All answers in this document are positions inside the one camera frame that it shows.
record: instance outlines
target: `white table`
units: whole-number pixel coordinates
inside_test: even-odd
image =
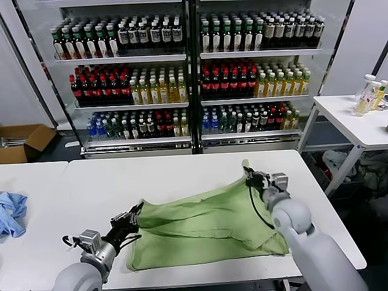
[[[388,125],[388,110],[371,111],[362,117],[353,116],[352,112],[356,106],[354,95],[319,96],[314,97],[314,102],[298,144],[298,151],[303,152],[319,113],[323,114],[353,144],[353,149],[325,190],[326,195],[330,196],[344,181],[364,151],[388,149],[388,132],[385,130]]]
[[[69,164],[58,193],[48,202],[50,207],[30,226],[22,251],[26,257],[15,258],[14,266],[19,268],[1,276],[0,286],[8,291],[50,290],[57,274],[80,259],[81,250],[67,251],[63,235],[85,229],[104,235],[110,229],[110,218],[141,198],[165,203],[230,184],[242,177],[244,158],[254,169],[286,173],[289,192],[310,207],[314,223],[333,236],[357,269],[365,268],[363,256],[297,151],[96,159]],[[129,248],[124,249],[116,258],[105,289],[184,287],[301,275],[290,255],[131,272],[125,266],[128,252]]]

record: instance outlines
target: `blue cloth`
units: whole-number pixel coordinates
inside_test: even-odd
[[[20,226],[15,218],[23,217],[27,206],[26,196],[9,192],[0,194],[0,234],[3,232],[17,238],[25,233],[25,228]]]

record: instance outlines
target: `cardboard box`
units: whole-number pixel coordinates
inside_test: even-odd
[[[56,131],[42,124],[0,127],[0,136],[27,138],[23,145],[0,148],[0,164],[33,162],[56,135]]]

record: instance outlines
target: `bottle row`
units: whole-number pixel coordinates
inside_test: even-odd
[[[85,66],[75,68],[70,86],[80,107],[187,102],[183,68]]]
[[[299,110],[289,102],[203,107],[202,134],[298,128]]]
[[[59,59],[109,58],[150,54],[144,49],[182,52],[182,24],[179,15],[163,19],[106,16],[105,18],[65,18],[50,29]]]
[[[201,15],[201,49],[208,53],[317,48],[324,21],[309,9]]]
[[[204,99],[307,95],[311,72],[301,63],[211,62],[201,67]]]
[[[186,110],[95,112],[86,126],[92,141],[189,136]]]

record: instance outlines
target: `green cloth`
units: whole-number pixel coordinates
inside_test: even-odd
[[[288,253],[284,238],[255,213],[243,176],[231,185],[162,205],[144,201],[142,238],[132,244],[130,270],[211,263]],[[271,223],[258,192],[253,198]]]

